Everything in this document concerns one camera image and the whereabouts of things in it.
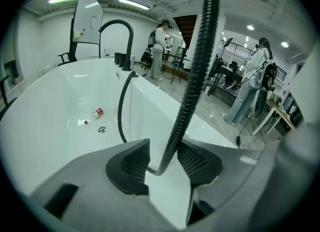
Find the bathtub drain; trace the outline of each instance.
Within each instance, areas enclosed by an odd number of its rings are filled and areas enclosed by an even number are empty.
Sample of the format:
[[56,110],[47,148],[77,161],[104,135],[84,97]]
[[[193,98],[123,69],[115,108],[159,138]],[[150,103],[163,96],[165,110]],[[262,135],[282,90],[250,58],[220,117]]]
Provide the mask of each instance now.
[[106,127],[101,126],[101,127],[98,129],[98,132],[99,132],[100,134],[103,134],[106,130],[107,130]]

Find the person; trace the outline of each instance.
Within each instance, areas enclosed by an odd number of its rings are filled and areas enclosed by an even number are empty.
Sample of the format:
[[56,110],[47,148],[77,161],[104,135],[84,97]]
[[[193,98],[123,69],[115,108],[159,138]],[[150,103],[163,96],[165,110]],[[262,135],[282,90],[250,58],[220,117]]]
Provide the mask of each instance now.
[[161,81],[161,64],[162,56],[166,45],[166,31],[170,23],[164,20],[155,31],[154,45],[153,45],[153,62],[151,65],[150,78]]
[[236,126],[245,116],[255,99],[257,90],[261,87],[260,82],[262,80],[259,78],[257,71],[265,61],[272,59],[273,55],[270,43],[265,37],[262,37],[259,40],[257,52],[252,59],[249,59],[246,63],[246,71],[243,75],[242,85],[232,107],[228,113],[222,114],[227,124]]

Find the jeans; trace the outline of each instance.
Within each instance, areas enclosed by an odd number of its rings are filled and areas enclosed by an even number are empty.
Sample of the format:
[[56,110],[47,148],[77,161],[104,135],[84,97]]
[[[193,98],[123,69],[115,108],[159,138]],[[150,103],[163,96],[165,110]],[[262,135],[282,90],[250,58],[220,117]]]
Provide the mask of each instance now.
[[159,80],[161,78],[162,54],[162,50],[153,49],[153,62],[151,65],[150,78],[155,80]]
[[240,122],[254,101],[257,90],[258,89],[254,88],[249,81],[242,84],[232,107],[225,116],[227,123],[231,124],[234,122],[238,124]]

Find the staircase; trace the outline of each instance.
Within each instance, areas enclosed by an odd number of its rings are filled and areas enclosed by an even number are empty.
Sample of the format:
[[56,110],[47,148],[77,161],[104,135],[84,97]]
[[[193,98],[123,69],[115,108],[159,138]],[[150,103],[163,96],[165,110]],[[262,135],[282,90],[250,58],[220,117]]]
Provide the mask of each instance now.
[[181,32],[181,36],[185,42],[185,47],[188,49],[190,46],[192,34],[194,32],[197,15],[188,15],[175,17],[174,20]]

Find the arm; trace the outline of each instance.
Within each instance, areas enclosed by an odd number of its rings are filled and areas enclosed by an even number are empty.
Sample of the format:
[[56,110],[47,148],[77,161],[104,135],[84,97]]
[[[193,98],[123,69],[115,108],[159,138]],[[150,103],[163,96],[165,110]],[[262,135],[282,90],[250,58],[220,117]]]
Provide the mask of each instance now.
[[162,28],[157,28],[156,31],[155,31],[155,42],[156,43],[159,43],[160,45],[163,46],[163,48],[165,48],[165,45],[166,45],[166,41],[165,39],[163,39],[163,29]]
[[264,51],[260,49],[256,52],[252,60],[248,60],[245,67],[248,71],[253,70],[259,66],[259,64],[261,63],[261,60],[265,60],[265,59],[266,58],[265,58]]

